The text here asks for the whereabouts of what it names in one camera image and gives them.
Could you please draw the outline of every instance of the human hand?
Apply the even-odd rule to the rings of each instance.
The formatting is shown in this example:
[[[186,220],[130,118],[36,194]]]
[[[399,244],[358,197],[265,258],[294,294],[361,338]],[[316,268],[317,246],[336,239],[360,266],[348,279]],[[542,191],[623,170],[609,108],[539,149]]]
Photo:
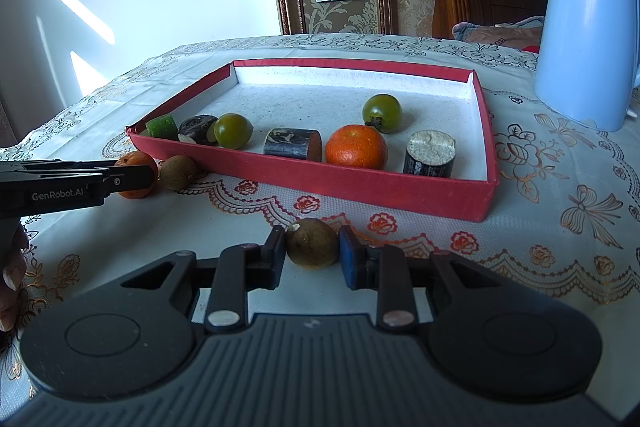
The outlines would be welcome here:
[[[10,331],[20,311],[18,294],[27,263],[22,250],[29,248],[29,239],[22,225],[18,224],[0,279],[0,331]]]

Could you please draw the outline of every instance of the light blue kettle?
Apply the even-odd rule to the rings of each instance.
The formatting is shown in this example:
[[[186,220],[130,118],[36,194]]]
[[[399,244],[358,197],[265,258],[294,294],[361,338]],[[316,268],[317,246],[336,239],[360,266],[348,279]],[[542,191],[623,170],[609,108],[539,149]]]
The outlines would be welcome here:
[[[639,0],[548,0],[536,95],[567,118],[617,131],[636,116],[639,30]]]

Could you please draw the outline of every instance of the green tomato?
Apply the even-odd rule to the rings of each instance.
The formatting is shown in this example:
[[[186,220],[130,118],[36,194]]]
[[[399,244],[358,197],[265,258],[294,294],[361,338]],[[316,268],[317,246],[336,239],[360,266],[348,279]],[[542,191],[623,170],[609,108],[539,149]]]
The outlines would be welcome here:
[[[240,149],[244,147],[254,132],[254,126],[244,116],[233,112],[223,114],[207,131],[207,140],[215,138],[220,147]]]
[[[394,132],[402,121],[402,107],[394,96],[377,94],[362,108],[362,119],[365,125],[373,126],[379,132]]]

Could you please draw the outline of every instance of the orange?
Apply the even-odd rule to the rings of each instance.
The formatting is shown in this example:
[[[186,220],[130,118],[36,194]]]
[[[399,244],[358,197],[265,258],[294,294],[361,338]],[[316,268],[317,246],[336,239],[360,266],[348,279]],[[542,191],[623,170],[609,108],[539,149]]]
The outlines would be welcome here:
[[[150,192],[156,188],[156,183],[158,182],[158,166],[156,165],[156,161],[151,158],[147,153],[142,151],[133,151],[127,153],[123,157],[121,157],[118,161],[116,161],[116,166],[122,165],[149,165],[154,170],[154,183],[149,188],[140,188],[139,190],[125,190],[124,192],[118,192],[123,198],[127,198],[127,200],[139,200],[140,198],[144,198]]]
[[[366,125],[345,125],[334,132],[326,143],[327,163],[384,169],[386,142],[378,131]]]

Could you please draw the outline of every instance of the table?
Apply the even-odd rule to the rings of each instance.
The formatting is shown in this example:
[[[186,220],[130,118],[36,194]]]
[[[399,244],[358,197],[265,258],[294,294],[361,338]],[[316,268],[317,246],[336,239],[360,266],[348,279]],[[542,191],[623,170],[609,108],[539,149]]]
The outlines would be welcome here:
[[[483,223],[412,214],[208,174],[175,194],[23,219],[31,239],[19,327],[0,347],[0,418],[35,393],[18,353],[20,329],[48,306],[175,250],[217,256],[265,240],[273,225],[320,217],[363,239],[426,257],[450,250],[586,312],[604,338],[590,394],[614,415],[637,401],[640,302],[640,124],[616,133],[568,121],[532,90],[537,55],[401,36],[316,34],[189,44],[117,77],[29,134],[0,160],[117,158],[124,127],[209,71],[240,58],[370,58],[475,69],[492,117],[500,186]],[[640,103],[634,93],[633,104]],[[430,318],[416,292],[421,320]],[[305,272],[288,260],[277,291],[250,294],[250,312],[375,309],[373,291],[345,288],[338,266]]]

